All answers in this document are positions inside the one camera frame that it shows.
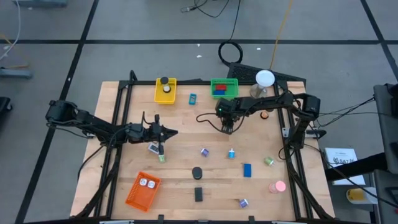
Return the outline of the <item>white dome wooden table lamp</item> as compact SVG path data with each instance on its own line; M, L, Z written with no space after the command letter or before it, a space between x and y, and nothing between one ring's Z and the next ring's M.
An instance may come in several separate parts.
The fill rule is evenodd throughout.
M250 89L253 98L263 98L267 96L267 89L275 83L275 76L269 70L261 70L256 74L256 84Z

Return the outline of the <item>yellow white container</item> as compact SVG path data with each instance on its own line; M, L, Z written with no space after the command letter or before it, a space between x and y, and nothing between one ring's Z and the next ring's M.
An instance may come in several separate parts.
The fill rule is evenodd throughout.
M355 205L375 205L378 204L377 192L374 187L356 188L346 191L346 198Z

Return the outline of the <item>orange plastic basket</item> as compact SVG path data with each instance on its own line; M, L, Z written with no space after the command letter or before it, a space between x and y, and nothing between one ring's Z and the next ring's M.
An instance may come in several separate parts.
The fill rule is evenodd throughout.
M147 185L149 181L154 181L155 187L151 189L147 185L141 186L139 182L142 178L147 179ZM160 178L140 171L127 195L125 204L143 212L148 212L152 205L152 202L155 199L160 184Z

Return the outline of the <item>white paper label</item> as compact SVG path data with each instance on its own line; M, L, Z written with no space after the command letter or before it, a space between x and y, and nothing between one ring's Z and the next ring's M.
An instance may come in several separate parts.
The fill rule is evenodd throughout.
M338 167L343 164L349 164L358 160L354 149L350 148L325 148L325 158L327 160L328 168ZM349 178L357 185L365 186L365 180L363 175L357 175ZM352 185L352 183L345 178L341 180L332 181L332 185Z

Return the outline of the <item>gray flat floor base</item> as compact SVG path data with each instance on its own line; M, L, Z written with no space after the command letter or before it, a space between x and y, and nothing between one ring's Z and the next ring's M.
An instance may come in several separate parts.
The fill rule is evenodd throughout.
M31 79L32 73L29 70L0 68L0 78L26 78Z

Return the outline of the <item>gray blue floor base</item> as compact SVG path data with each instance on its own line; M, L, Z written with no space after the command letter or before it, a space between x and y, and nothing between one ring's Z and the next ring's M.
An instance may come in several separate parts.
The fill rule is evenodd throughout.
M11 0L20 7L60 8L67 7L68 0Z

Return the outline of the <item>white digital clock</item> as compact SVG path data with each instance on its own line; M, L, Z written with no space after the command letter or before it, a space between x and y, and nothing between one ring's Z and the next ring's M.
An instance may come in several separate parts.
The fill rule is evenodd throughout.
M148 146L148 150L150 150L151 152L155 153L155 154L160 154L163 155L164 154L164 150L163 150L163 145L159 145L157 143L153 143L151 142Z

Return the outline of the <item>pink capped clear hourglass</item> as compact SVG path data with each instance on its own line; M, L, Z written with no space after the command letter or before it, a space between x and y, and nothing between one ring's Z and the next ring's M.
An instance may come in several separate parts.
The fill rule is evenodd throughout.
M286 184L281 180L273 182L269 185L269 191L273 194L281 193L284 192L285 190L286 190Z

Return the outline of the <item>black perforated metal panel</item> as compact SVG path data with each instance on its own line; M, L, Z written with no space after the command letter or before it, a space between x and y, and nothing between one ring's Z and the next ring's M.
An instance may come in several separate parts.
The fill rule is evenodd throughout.
M239 81L249 82L256 79L256 74L263 70L263 68L251 67L249 65L243 65L240 63L231 63L227 78L237 78ZM305 78L295 77L284 73L272 71L275 79L278 81L287 82L303 82L306 85L307 80Z

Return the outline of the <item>yellow plastic basket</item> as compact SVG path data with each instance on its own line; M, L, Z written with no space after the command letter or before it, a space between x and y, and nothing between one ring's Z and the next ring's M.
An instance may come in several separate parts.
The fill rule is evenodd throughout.
M157 78L155 82L155 95L154 101L160 105L172 105L175 103L176 92L177 92L177 79L169 78L168 85L170 91L168 93L164 92L163 84L161 83L161 78Z

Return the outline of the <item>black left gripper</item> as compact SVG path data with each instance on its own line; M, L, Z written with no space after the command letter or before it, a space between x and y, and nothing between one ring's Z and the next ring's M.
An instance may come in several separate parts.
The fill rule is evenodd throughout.
M149 125L149 131L152 139L158 142L159 155L164 155L164 146L162 144L162 128L160 125L160 115L156 114L154 116L154 122ZM169 139L178 134L177 130L163 127L164 139Z

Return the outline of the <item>green plastic basket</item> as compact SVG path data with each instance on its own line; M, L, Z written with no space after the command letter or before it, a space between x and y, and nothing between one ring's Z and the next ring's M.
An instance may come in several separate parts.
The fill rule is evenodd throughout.
M210 81L211 85L211 95L214 99L227 98L231 99L239 95L239 83L236 78L213 78ZM216 85L227 85L227 90L223 96L215 96L213 92L215 91Z

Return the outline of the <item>black metal bar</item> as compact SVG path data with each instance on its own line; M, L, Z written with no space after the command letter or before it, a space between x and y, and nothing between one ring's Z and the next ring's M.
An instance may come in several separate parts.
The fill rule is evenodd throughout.
M388 171L386 156L383 152L348 164L331 167L325 170L325 175L328 181L334 181L371 173L375 170Z

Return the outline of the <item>black floor object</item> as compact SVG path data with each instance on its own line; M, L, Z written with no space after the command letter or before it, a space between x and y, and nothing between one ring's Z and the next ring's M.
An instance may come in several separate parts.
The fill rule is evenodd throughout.
M0 118L12 109L11 99L5 96L0 96Z

